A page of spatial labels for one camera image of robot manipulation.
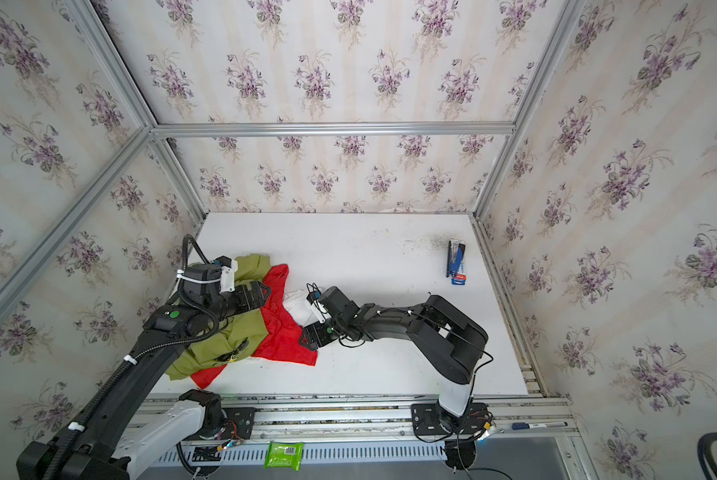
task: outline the green snack packet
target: green snack packet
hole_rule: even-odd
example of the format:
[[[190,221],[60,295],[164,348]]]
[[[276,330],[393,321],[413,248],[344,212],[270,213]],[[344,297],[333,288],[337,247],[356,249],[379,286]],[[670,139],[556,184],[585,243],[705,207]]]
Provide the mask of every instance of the green snack packet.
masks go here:
[[[302,461],[302,446],[304,443],[276,443],[270,442],[268,456],[265,457],[265,468],[292,467],[295,472],[300,471]]]

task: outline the white cloth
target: white cloth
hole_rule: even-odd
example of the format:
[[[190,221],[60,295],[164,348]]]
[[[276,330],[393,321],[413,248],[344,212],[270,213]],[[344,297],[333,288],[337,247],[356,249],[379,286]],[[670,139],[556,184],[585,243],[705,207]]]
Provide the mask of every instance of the white cloth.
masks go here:
[[[284,309],[300,326],[307,326],[316,321],[315,315],[310,308],[307,297],[308,292],[305,290],[296,290],[294,292],[284,293]]]

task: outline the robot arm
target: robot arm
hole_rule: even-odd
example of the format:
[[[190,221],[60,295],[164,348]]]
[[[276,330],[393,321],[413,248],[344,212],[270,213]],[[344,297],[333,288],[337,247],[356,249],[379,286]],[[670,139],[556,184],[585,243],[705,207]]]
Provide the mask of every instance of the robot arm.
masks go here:
[[[445,411],[442,418],[447,417],[447,423],[456,426],[469,403],[474,368],[489,339],[478,323],[438,295],[409,307],[386,308],[374,303],[359,307],[332,286],[324,293],[310,293],[308,301],[318,315],[324,314],[324,321],[306,326],[300,345],[317,350],[342,338],[411,340],[447,379],[439,406]],[[440,334],[441,330],[447,331],[446,336]]]

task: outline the black mounting plate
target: black mounting plate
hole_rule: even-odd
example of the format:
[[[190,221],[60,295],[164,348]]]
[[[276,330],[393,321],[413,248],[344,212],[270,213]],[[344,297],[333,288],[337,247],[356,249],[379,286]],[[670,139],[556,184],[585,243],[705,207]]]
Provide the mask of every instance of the black mounting plate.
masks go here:
[[[439,413],[436,411],[436,403],[414,403],[411,406],[411,425],[415,435],[444,436],[449,432],[444,430],[439,421]],[[471,416],[471,413],[486,410],[486,403],[469,403],[465,409],[465,418],[459,435],[471,436],[484,427],[485,420]]]
[[[243,407],[243,408],[223,408],[226,415],[228,415],[228,424],[225,426],[225,430],[220,432],[216,440],[229,440],[233,437],[233,425],[236,424],[236,437],[249,440],[252,437],[252,427],[255,425],[255,408],[254,407]],[[186,440],[206,440],[198,435],[191,435]]]

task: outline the aluminum frame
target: aluminum frame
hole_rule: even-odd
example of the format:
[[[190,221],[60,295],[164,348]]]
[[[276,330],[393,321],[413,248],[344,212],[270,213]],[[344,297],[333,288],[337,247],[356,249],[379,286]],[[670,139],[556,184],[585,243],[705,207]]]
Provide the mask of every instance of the aluminum frame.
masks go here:
[[[161,124],[157,138],[335,137],[339,135],[510,135],[511,121],[419,121],[312,124]]]
[[[587,0],[566,0],[564,7],[559,12],[551,36],[535,66],[535,75],[522,97],[521,105],[519,105],[515,118],[516,131],[503,145],[498,159],[487,177],[487,184],[481,191],[476,204],[476,218],[484,218],[491,201],[495,198],[498,187],[508,172],[507,166],[520,142],[526,137],[532,116],[542,102],[543,94],[551,82],[556,66],[564,57],[572,34],[578,28],[577,19],[586,3]]]
[[[38,281],[46,266],[51,263],[67,240],[77,232],[79,226],[97,206],[97,201],[108,194],[110,186],[145,148],[152,134],[148,128],[139,129],[108,165],[102,170],[78,200],[65,210],[49,232],[38,241],[21,264],[12,271],[0,288],[0,325],[14,309],[19,300]]]

